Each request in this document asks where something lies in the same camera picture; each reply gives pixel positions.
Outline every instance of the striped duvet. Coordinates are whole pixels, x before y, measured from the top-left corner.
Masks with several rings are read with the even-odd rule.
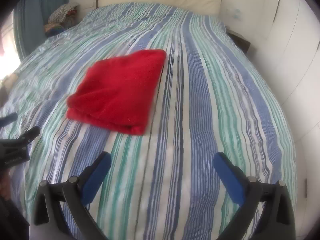
[[[149,48],[166,50],[167,59],[144,136],[66,119],[66,98],[89,66]],[[11,171],[13,198],[28,219],[42,179],[78,175],[103,150],[112,167],[87,208],[109,239],[216,239],[238,208],[212,166],[218,151],[246,175],[283,179],[295,204],[295,150],[282,110],[215,17],[159,4],[109,5],[48,39],[17,72],[1,115],[17,111],[19,119],[1,136],[41,127],[31,160]],[[66,205],[63,211],[81,238]]]

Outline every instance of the nightstand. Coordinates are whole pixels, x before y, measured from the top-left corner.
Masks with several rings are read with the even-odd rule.
[[[251,42],[247,41],[239,33],[233,32],[232,30],[227,29],[226,32],[233,42],[238,46],[238,48],[241,49],[244,54],[247,54]]]

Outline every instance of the blue gripper pad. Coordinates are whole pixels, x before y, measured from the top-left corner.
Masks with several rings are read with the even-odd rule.
[[[233,165],[223,158],[224,153],[216,153],[213,158],[213,166],[225,186],[231,200],[241,206],[244,203],[244,189],[242,184],[232,171]]]
[[[100,160],[96,169],[91,173],[90,177],[82,187],[81,202],[83,205],[91,203],[97,194],[100,185],[104,181],[111,167],[111,156],[107,152],[103,152],[104,157]]]

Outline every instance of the brown object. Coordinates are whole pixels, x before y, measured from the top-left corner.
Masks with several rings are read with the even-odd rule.
[[[9,170],[0,173],[0,197],[5,200],[9,200],[11,197]]]
[[[13,84],[18,80],[17,74],[11,74],[4,78],[0,88],[0,107],[8,101],[8,94],[13,87]]]
[[[96,0],[96,9],[99,8],[99,0]]]

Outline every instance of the folded red towel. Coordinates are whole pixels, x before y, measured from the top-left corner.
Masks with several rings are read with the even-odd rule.
[[[149,49],[96,62],[67,99],[67,118],[143,134],[165,57],[164,50]]]

